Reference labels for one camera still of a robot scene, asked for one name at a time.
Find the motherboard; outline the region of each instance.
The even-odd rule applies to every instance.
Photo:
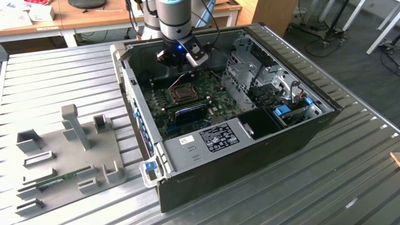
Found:
[[[215,125],[242,113],[222,82],[211,71],[192,76],[187,82],[143,90],[152,117],[164,140]]]

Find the green circuit board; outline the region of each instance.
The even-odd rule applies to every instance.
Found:
[[[240,113],[236,101],[227,91],[222,90],[222,81],[214,74],[202,75],[190,84],[195,89],[199,100],[195,103],[178,103],[171,94],[171,89],[147,90],[143,92],[144,98],[152,113],[162,137],[164,140],[184,135],[195,130],[203,129],[216,123],[228,120]],[[207,115],[202,120],[190,124],[176,126],[174,118],[175,112],[196,105],[207,105]],[[174,110],[166,111],[166,106],[179,105]]]

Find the blue latch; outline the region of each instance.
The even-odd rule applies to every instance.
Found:
[[[288,113],[290,111],[291,111],[291,109],[288,108],[287,105],[282,105],[282,106],[276,107],[276,109],[275,109],[275,112],[279,116]]]
[[[158,164],[155,161],[147,162],[144,163],[144,165],[146,165],[146,172],[154,171],[158,168]]]
[[[138,109],[138,108],[135,108],[135,109],[134,109],[134,117],[136,118],[136,117],[139,117],[139,116],[140,116],[139,109]]]
[[[307,102],[308,105],[311,105],[311,104],[312,104],[312,99],[308,97],[308,98],[306,99],[306,102]]]

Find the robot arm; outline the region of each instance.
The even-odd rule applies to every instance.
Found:
[[[163,35],[164,50],[158,54],[159,62],[168,67],[182,67],[187,61],[194,67],[200,66],[208,54],[191,31],[192,26],[206,26],[211,20],[215,0],[144,0],[143,5],[144,22],[152,23],[147,29],[160,28]]]

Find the gray floor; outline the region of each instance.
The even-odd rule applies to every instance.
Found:
[[[308,7],[310,0],[300,0],[302,7]],[[340,4],[335,4],[327,18],[331,21],[336,14]],[[354,7],[347,7],[339,27],[342,28]],[[363,12],[359,14],[354,25],[347,33],[347,42],[342,48],[327,58],[311,56],[304,51],[304,45],[318,39],[312,35],[295,30],[284,36],[287,41],[315,61],[315,63],[344,84],[346,87],[400,127],[400,77],[396,76],[380,62],[380,49],[372,55],[367,55],[366,51],[378,38],[380,31],[376,30],[382,23],[382,18]],[[394,30],[388,35],[388,39],[394,39],[400,34]],[[323,55],[327,51],[319,45],[312,45],[314,54]],[[396,70],[394,63],[384,55],[384,63]]]

